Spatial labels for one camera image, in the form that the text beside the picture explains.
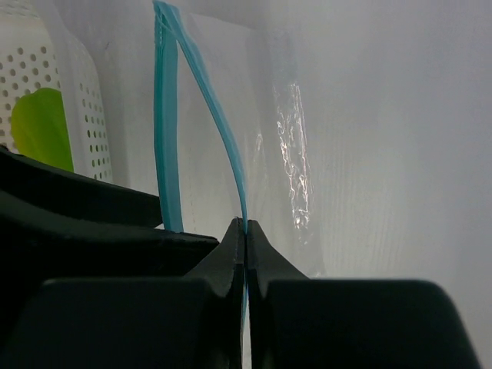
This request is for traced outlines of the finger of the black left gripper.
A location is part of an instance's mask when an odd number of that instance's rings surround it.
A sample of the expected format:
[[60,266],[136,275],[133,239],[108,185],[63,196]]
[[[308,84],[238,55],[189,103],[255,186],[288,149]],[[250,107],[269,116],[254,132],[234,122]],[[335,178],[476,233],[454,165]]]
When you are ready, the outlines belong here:
[[19,304],[50,278],[182,276],[213,237],[76,220],[40,209],[1,213],[1,302]]
[[1,189],[41,209],[70,218],[155,228],[159,197],[42,164],[1,149]]

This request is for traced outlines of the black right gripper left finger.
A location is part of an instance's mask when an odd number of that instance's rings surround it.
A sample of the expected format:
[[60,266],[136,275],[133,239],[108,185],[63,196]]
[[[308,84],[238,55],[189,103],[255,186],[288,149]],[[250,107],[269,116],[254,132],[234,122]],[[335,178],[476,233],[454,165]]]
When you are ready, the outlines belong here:
[[241,219],[182,276],[50,278],[1,302],[3,368],[239,368]]

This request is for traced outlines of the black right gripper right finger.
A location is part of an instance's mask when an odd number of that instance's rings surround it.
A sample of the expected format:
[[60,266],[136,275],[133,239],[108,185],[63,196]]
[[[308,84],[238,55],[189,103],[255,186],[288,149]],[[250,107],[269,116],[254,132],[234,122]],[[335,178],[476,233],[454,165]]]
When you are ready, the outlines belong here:
[[246,265],[255,368],[478,368],[450,296],[422,280],[311,279],[256,221]]

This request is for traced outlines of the clear teal-zipper zip bag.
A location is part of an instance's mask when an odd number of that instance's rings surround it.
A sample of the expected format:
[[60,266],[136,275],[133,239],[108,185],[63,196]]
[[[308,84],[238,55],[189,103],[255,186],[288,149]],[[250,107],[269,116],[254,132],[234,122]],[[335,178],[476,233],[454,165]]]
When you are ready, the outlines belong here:
[[248,214],[305,274],[420,278],[491,366],[491,3],[178,1]]

